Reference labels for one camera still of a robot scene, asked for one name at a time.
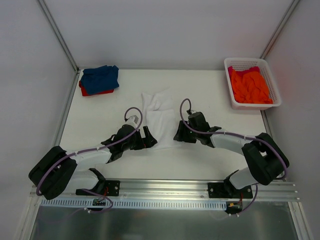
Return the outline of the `white t shirt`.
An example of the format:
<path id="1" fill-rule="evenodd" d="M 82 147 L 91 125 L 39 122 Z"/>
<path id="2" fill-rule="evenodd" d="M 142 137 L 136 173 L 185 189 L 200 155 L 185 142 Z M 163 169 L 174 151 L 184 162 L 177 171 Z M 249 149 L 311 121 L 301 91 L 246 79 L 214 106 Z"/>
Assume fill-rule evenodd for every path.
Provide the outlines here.
<path id="1" fill-rule="evenodd" d="M 157 140 L 157 143 L 151 148 L 152 150 L 180 147 L 180 144 L 174 140 L 178 122 L 169 89 L 153 95 L 143 92 L 142 113 L 151 135 Z"/>

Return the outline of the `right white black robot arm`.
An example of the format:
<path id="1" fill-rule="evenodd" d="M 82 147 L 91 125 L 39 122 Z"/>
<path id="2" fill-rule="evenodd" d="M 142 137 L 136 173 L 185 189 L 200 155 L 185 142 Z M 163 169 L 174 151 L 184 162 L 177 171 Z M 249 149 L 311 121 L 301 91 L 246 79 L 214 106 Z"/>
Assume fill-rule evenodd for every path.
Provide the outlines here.
<path id="1" fill-rule="evenodd" d="M 202 112 L 194 112 L 188 121 L 181 120 L 173 139 L 195 144 L 199 141 L 210 148 L 225 149 L 242 155 L 247 167 L 236 170 L 223 180 L 222 192 L 230 198 L 239 195 L 243 188 L 269 185 L 290 166 L 288 158 L 267 133 L 254 137 L 228 132 L 219 126 L 210 126 Z"/>

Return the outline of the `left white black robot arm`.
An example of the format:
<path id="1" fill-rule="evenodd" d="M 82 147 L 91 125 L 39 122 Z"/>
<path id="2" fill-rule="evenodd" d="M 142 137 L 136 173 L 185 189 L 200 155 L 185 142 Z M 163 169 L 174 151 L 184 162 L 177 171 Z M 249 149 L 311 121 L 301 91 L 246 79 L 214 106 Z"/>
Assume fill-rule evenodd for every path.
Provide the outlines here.
<path id="1" fill-rule="evenodd" d="M 124 124 L 117 133 L 97 147 L 69 153 L 59 145 L 52 147 L 32 168 L 28 177 L 36 186 L 36 194 L 52 200 L 65 190 L 78 195 L 101 195 L 105 180 L 94 168 L 98 164 L 112 163 L 127 150 L 138 151 L 154 147 L 158 141 L 147 126 L 140 130 Z"/>

